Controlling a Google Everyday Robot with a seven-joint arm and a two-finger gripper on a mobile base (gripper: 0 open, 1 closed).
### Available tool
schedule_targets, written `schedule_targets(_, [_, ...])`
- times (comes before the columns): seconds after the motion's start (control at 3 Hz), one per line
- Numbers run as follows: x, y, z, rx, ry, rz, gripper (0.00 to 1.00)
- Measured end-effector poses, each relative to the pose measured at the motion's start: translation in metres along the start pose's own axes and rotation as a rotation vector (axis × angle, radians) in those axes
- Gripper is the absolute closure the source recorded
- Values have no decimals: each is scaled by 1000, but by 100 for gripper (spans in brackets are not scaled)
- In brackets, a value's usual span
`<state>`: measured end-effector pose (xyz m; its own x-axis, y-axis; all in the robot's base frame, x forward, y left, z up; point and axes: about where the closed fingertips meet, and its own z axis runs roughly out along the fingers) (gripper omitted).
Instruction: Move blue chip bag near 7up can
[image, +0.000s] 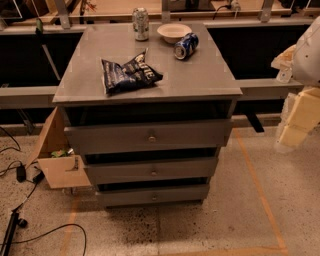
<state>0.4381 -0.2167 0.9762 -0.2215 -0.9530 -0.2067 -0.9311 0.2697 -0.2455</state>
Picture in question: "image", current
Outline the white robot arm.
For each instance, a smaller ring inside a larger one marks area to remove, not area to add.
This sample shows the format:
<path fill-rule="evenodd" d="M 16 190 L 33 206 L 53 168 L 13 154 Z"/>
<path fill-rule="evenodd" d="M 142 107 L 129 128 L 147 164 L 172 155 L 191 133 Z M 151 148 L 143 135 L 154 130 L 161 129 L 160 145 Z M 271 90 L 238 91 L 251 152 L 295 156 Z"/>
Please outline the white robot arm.
<path fill-rule="evenodd" d="M 295 80 L 304 86 L 285 100 L 277 128 L 275 149 L 287 153 L 297 149 L 320 123 L 320 17 L 271 66 L 279 70 L 278 82 Z"/>

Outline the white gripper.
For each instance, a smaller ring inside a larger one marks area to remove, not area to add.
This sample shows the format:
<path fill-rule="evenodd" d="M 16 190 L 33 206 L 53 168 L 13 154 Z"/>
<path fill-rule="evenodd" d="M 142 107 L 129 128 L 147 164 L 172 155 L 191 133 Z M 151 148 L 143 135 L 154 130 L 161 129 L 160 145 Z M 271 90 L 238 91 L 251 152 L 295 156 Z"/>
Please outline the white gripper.
<path fill-rule="evenodd" d="M 278 70 L 276 80 L 280 83 L 288 83 L 292 77 L 295 49 L 296 45 L 288 47 L 271 62 L 271 67 Z M 287 153 L 297 149 L 319 123 L 320 88 L 305 87 L 298 94 L 289 93 L 276 131 L 275 150 Z"/>

